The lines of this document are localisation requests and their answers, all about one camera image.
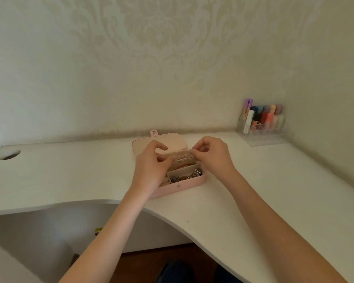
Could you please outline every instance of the person's right arm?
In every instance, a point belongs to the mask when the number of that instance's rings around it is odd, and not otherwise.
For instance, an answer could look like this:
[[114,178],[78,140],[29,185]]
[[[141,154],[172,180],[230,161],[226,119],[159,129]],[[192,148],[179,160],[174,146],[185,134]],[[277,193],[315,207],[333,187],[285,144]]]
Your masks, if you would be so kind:
[[218,138],[203,137],[191,153],[231,193],[279,282],[347,283],[241,176],[232,163],[226,143]]

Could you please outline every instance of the pink jewelry box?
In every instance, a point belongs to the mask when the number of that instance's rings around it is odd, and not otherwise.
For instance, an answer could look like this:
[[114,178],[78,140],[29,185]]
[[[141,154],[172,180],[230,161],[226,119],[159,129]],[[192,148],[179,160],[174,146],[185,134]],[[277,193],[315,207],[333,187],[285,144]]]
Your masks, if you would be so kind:
[[[168,150],[166,151],[157,148],[157,153],[165,154],[166,156],[173,155],[176,158],[176,161],[172,164],[170,169],[177,168],[179,166],[184,166],[185,164],[193,164],[192,166],[181,167],[173,171],[168,170],[163,182],[153,193],[151,198],[158,198],[164,195],[179,192],[180,190],[186,190],[191,187],[202,185],[206,181],[207,170],[205,166],[202,162],[197,161],[189,153],[188,144],[185,142],[185,140],[180,134],[168,133],[159,135],[156,130],[151,130],[150,133],[151,137],[137,139],[132,142],[132,150],[134,151],[135,156],[143,152],[144,148],[148,145],[149,142],[151,142],[152,140],[156,140],[168,147]],[[178,181],[176,183],[172,183],[170,180],[170,177],[173,176],[189,176],[194,172],[195,169],[200,169],[204,172],[204,174],[202,176]]]

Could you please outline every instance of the forearm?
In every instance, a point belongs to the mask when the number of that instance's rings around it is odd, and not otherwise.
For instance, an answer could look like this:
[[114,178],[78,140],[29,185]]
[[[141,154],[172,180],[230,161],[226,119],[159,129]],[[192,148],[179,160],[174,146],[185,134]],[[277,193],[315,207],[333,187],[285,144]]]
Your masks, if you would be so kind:
[[279,282],[345,283],[341,275],[291,228],[237,172],[221,179],[264,250]]
[[132,227],[147,201],[129,189],[111,218],[60,283],[109,282]]

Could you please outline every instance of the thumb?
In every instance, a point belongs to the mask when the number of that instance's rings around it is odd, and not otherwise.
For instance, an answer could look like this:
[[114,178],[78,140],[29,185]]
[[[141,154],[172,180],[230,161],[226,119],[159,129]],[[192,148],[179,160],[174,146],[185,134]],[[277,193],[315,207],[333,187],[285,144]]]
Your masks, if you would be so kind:
[[190,154],[192,154],[195,158],[197,158],[199,161],[203,162],[205,158],[205,152],[201,152],[195,149],[190,150]]
[[173,156],[169,156],[164,161],[162,161],[160,164],[165,170],[168,170],[169,167],[173,164],[173,160],[174,160]]

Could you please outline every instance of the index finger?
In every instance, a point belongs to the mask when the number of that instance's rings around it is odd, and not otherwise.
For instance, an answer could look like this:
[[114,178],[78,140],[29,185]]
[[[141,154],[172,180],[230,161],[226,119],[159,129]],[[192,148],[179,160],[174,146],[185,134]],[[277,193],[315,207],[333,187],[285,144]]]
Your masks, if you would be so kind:
[[210,145],[214,139],[214,137],[205,136],[193,146],[193,149],[199,150],[204,145]]
[[163,143],[156,141],[156,140],[152,140],[151,142],[149,142],[148,145],[146,146],[145,150],[155,151],[156,148],[159,148],[164,151],[168,150],[167,146],[165,146]]

